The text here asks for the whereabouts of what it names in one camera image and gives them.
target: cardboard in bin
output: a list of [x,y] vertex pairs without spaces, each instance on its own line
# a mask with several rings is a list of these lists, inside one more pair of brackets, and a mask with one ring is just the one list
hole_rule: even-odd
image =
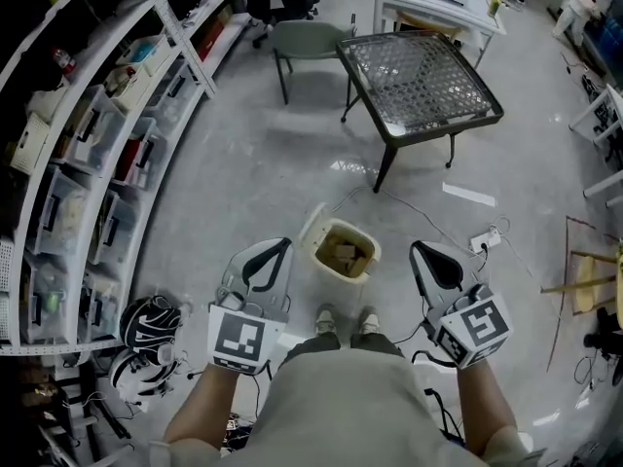
[[381,246],[355,225],[333,218],[326,202],[311,214],[299,242],[320,269],[344,282],[362,284],[381,259]]

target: concrete floor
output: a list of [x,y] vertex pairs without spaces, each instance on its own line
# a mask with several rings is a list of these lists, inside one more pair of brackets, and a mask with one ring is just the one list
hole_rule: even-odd
[[[318,18],[343,25],[356,13],[358,34],[371,32],[373,0],[322,0],[318,8]],[[550,36],[554,23],[537,3],[521,13],[501,12],[508,35],[493,39],[479,73],[505,116],[495,126],[459,135],[451,170],[444,166],[450,153],[447,138],[400,150],[384,189],[424,210],[465,246],[498,215],[511,220],[508,238],[516,254],[502,242],[492,249],[483,273],[488,271],[494,290],[506,300],[515,335],[490,363],[519,429],[532,437],[536,449],[548,449],[543,465],[556,459],[560,465],[599,427],[614,389],[611,371],[595,392],[573,379],[578,360],[592,354],[582,347],[582,338],[595,320],[592,314],[572,317],[570,296],[547,371],[561,296],[543,296],[539,290],[563,281],[567,216],[601,232],[617,235],[619,230],[615,212],[604,207],[611,194],[591,200],[582,195],[583,188],[609,170],[603,155],[568,129],[569,121],[587,105],[578,85],[579,68],[570,76],[561,57],[564,52],[575,61],[572,52]],[[284,107],[268,45],[256,51],[243,36],[221,66],[218,96],[200,106],[161,188],[134,292],[166,290],[192,303],[193,316],[178,342],[179,350],[188,353],[184,372],[200,370],[205,363],[205,304],[212,301],[231,256],[262,239],[295,238],[320,202],[333,206],[376,178],[384,144],[363,105],[340,123],[347,83],[340,63],[295,61],[294,69],[288,80],[290,105]],[[444,182],[493,196],[497,207],[446,194]],[[375,237],[383,249],[382,260],[360,291],[336,285],[299,255],[290,282],[288,334],[311,336],[317,306],[331,302],[350,320],[361,306],[375,305],[384,332],[394,341],[406,338],[422,319],[409,245],[417,238],[449,241],[412,209],[371,191],[358,193],[337,216]],[[587,226],[570,221],[568,234],[569,249],[612,253],[612,242]],[[432,344],[418,333],[401,348],[411,355],[418,348],[432,349]],[[274,371],[286,350],[276,349]],[[439,350],[433,353],[443,357]],[[595,378],[606,370],[599,360]],[[460,421],[452,372],[419,364],[414,376],[437,389]],[[266,375],[258,380],[261,406],[269,386]],[[141,464],[141,446],[161,438],[193,384],[183,376],[172,383],[172,393],[126,423],[139,447],[133,455],[136,464]],[[241,378],[234,411],[253,417],[255,400],[252,379]],[[125,411],[121,404],[119,413]]]

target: desk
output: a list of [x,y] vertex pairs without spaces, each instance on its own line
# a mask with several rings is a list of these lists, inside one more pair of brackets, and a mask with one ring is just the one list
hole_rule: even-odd
[[342,116],[363,100],[383,142],[385,154],[374,186],[378,192],[398,149],[477,126],[504,115],[494,95],[457,48],[437,31],[358,36],[338,42],[338,58],[357,96]]
[[[478,67],[493,36],[506,34],[499,13],[494,18],[488,15],[489,0],[469,0],[465,6],[449,0],[374,0],[372,32],[385,32],[385,19],[396,10],[467,29],[474,35],[481,51],[475,67]],[[488,37],[484,44],[481,34]]]
[[[577,126],[586,118],[589,114],[595,112],[595,110],[602,104],[609,104],[611,109],[614,109],[616,113],[616,121],[613,122],[602,133],[593,138],[593,143],[598,143],[607,140],[607,138],[613,134],[617,129],[621,127],[621,120],[623,120],[623,98],[617,93],[617,91],[610,85],[606,85],[604,91],[589,105],[586,110],[580,114],[575,120],[568,126],[571,130],[577,131]],[[614,173],[612,176],[608,176],[606,179],[584,190],[584,196],[591,198],[595,194],[607,189],[617,182],[623,180],[623,170]],[[605,207],[611,207],[615,204],[623,202],[623,196],[612,198],[605,203]]]

